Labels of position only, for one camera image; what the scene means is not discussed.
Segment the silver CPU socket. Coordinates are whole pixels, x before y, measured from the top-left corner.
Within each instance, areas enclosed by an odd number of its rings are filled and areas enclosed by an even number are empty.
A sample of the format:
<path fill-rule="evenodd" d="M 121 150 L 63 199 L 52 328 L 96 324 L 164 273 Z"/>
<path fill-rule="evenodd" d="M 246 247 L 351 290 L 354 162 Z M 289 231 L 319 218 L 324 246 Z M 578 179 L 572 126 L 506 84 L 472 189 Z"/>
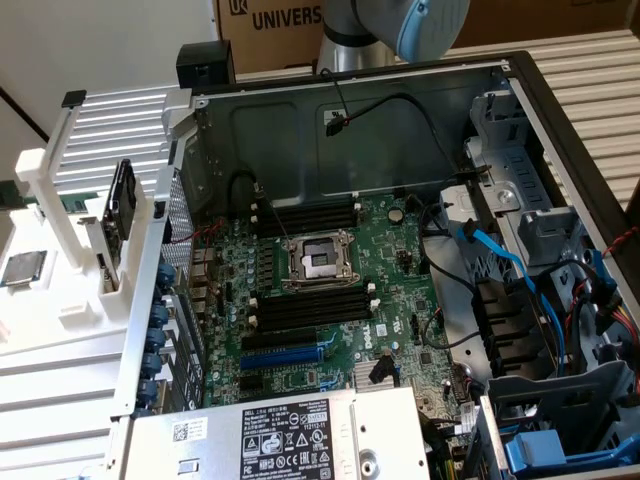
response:
<path fill-rule="evenodd" d="M 354 267 L 351 245 L 355 236 L 346 230 L 298 236 L 287 240 L 287 274 L 281 289 L 302 293 L 346 288 L 361 280 Z"/>

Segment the white parts rack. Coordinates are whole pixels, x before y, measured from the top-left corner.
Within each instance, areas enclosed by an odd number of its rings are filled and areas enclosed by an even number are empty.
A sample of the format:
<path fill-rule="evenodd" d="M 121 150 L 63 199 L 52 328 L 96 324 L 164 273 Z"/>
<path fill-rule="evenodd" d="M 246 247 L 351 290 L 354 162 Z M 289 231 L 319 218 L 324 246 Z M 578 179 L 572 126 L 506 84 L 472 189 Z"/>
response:
<path fill-rule="evenodd" d="M 16 254 L 47 251 L 41 278 L 0 288 L 0 375 L 89 362 L 114 362 L 127 347 L 136 287 L 150 268 L 144 254 L 156 223 L 154 190 L 169 160 L 161 122 L 167 89 L 89 94 L 62 108 L 49 143 L 26 150 L 16 172 L 35 201 L 10 215 L 0 279 Z M 119 288 L 106 292 L 101 226 L 118 163 L 131 161 L 137 205 L 121 249 Z M 68 214 L 62 194 L 96 192 L 88 212 Z"/>

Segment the black silver PC case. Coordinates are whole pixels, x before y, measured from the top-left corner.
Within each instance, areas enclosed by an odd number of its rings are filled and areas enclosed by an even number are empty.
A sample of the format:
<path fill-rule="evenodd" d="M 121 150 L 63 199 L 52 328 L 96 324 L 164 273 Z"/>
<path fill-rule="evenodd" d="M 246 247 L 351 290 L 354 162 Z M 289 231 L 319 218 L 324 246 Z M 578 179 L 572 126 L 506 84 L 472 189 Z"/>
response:
<path fill-rule="evenodd" d="M 366 200 L 389 196 L 418 223 L 419 270 L 432 278 L 448 350 L 470 381 L 472 429 L 448 438 L 417 408 L 430 480 L 463 478 L 463 464 L 492 376 L 476 323 L 476 283 L 450 235 L 440 194 L 479 175 L 464 153 L 475 129 L 474 98 L 510 90 L 535 130 L 535 168 L 555 205 L 572 206 L 594 245 L 593 263 L 574 258 L 528 274 L 521 259 L 466 223 L 462 233 L 512 262 L 539 318 L 554 371 L 545 379 L 576 376 L 623 361 L 640 379 L 640 223 L 631 220 L 603 178 L 531 57 L 459 58 L 353 74 L 320 75 L 246 85 L 181 89 L 163 113 L 170 155 L 154 196 L 155 225 L 144 257 L 150 273 L 136 287 L 124 367 L 123 411 L 112 427 L 105 469 L 117 480 L 135 420 L 195 411 L 203 403 L 207 354 L 203 323 L 190 289 L 193 252 L 200 239 L 238 221 L 267 222 L 271 210 L 256 194 L 264 187 L 275 206 L 353 199 L 357 226 Z M 176 269 L 173 287 L 156 286 L 160 262 Z M 162 302 L 169 321 L 157 353 L 157 399 L 136 402 L 149 314 Z"/>

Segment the black drive in fixture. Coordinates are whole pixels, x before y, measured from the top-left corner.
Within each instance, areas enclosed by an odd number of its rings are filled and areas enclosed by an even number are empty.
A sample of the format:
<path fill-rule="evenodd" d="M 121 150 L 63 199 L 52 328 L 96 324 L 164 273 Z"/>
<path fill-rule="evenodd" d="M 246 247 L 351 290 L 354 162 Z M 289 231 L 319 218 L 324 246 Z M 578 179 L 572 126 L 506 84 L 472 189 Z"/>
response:
<path fill-rule="evenodd" d="M 119 288 L 117 268 L 121 261 L 121 249 L 130 237 L 134 220 L 136 178 L 129 159 L 121 160 L 115 170 L 101 220 L 107 256 L 101 265 L 106 292 Z"/>

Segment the long black expansion slot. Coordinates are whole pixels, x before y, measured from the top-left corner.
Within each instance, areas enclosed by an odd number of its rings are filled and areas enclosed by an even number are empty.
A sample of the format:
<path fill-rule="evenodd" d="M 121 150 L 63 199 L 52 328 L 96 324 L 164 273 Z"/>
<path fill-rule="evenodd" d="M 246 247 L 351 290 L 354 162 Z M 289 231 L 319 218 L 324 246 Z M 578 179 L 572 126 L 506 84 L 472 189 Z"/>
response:
<path fill-rule="evenodd" d="M 293 329 L 245 336 L 241 339 L 241 350 L 243 352 L 272 350 L 309 346 L 316 343 L 317 333 L 314 328 Z"/>

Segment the black plastic box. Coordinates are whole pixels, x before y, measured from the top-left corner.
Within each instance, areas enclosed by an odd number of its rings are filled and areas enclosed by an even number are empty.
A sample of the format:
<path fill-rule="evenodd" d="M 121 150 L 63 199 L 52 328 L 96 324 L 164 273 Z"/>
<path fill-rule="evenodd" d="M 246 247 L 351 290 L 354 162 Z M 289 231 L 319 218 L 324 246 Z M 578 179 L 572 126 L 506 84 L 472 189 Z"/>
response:
<path fill-rule="evenodd" d="M 232 47 L 228 40 L 184 44 L 179 50 L 175 69 L 182 89 L 236 83 Z"/>

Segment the printed cardboard box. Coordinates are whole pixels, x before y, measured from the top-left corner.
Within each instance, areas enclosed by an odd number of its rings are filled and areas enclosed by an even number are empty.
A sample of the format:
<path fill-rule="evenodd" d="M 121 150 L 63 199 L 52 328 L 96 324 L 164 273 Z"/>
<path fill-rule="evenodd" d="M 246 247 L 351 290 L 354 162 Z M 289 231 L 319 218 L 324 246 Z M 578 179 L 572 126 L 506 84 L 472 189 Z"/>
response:
<path fill-rule="evenodd" d="M 311 65 L 323 38 L 325 0 L 211 0 L 234 68 L 254 73 Z"/>

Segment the silver finned heatsink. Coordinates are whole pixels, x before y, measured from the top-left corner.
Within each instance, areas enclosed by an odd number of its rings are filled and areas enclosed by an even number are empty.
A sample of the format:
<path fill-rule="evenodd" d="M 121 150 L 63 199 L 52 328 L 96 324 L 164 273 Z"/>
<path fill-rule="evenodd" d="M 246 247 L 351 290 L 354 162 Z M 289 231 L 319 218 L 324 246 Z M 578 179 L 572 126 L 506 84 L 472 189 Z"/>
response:
<path fill-rule="evenodd" d="M 376 366 L 376 361 L 357 362 L 353 369 L 353 383 L 358 393 L 388 390 L 394 387 L 393 377 L 387 376 L 384 380 L 374 384 L 369 374 Z"/>

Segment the grey plastic disk bay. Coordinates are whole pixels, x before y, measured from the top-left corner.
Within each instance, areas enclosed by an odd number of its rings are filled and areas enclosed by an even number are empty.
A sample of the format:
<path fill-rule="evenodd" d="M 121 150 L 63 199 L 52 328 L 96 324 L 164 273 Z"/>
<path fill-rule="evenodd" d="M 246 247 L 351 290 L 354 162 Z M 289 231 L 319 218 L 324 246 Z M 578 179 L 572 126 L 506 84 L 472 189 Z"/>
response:
<path fill-rule="evenodd" d="M 640 433 L 640 379 L 623 361 L 576 376 L 489 381 L 463 464 L 463 478 L 517 480 L 505 445 L 524 432 L 555 430 L 566 455 L 615 448 Z M 531 480 L 640 480 L 640 462 Z"/>

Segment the silver CPU chip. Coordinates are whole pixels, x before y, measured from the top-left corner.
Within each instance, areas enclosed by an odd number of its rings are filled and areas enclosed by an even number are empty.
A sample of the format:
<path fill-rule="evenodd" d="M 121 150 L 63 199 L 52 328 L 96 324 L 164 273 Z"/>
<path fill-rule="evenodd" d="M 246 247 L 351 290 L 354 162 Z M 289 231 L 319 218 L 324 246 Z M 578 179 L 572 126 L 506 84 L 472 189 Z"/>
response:
<path fill-rule="evenodd" d="M 41 278 L 47 251 L 31 251 L 11 256 L 0 279 L 0 288 L 22 287 Z"/>

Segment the silver power supply unit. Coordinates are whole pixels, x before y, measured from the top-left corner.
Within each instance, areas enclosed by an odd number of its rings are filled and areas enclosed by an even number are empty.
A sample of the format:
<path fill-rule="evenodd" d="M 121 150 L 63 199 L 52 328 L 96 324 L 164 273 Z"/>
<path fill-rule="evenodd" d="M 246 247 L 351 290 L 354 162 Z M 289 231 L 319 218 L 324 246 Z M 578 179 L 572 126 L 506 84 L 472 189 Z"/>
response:
<path fill-rule="evenodd" d="M 430 480 L 409 388 L 327 391 L 134 421 L 117 480 Z"/>

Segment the green RAM stick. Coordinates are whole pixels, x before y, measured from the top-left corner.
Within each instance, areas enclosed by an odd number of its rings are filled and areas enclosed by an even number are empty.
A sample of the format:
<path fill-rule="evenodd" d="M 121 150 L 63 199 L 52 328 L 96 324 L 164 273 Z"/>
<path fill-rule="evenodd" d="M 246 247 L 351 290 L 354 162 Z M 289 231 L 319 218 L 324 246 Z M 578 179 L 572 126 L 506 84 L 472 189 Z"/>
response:
<path fill-rule="evenodd" d="M 0 181 L 0 211 L 22 209 L 25 201 L 13 180 Z"/>
<path fill-rule="evenodd" d="M 96 192 L 83 192 L 74 194 L 62 194 L 60 200 L 68 214 L 87 213 L 87 202 L 94 199 L 105 199 L 104 194 Z"/>

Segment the blue expansion slot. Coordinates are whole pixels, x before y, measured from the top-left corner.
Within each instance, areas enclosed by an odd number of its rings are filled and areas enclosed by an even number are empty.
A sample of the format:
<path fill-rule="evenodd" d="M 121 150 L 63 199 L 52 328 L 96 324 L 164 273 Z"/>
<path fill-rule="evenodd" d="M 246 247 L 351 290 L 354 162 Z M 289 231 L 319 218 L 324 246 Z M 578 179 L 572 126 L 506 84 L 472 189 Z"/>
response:
<path fill-rule="evenodd" d="M 246 371 L 319 363 L 323 359 L 324 349 L 322 347 L 301 347 L 244 356 L 240 359 L 240 369 Z"/>

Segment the silver metal disk bay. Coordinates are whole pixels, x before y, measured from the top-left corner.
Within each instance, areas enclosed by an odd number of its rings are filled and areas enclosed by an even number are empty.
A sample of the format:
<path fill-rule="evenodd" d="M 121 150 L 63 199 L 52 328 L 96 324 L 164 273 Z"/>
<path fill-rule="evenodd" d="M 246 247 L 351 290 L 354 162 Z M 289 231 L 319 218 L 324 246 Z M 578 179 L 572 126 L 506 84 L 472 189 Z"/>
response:
<path fill-rule="evenodd" d="M 494 90 L 474 98 L 470 122 L 475 132 L 464 153 L 480 173 L 440 194 L 449 233 L 470 275 L 512 279 L 520 274 L 509 260 L 466 240 L 466 223 L 518 256 L 531 276 L 568 258 L 591 265 L 594 245 L 582 219 L 574 207 L 555 205 L 535 168 L 538 138 L 516 95 Z"/>

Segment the plain brown cardboard box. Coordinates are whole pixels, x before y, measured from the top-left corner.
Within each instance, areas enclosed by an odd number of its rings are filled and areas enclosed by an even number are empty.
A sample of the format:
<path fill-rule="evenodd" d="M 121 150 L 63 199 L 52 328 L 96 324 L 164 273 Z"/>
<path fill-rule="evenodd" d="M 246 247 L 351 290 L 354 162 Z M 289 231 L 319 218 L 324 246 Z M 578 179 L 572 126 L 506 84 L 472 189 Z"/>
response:
<path fill-rule="evenodd" d="M 455 48 L 623 30 L 640 0 L 471 0 Z"/>

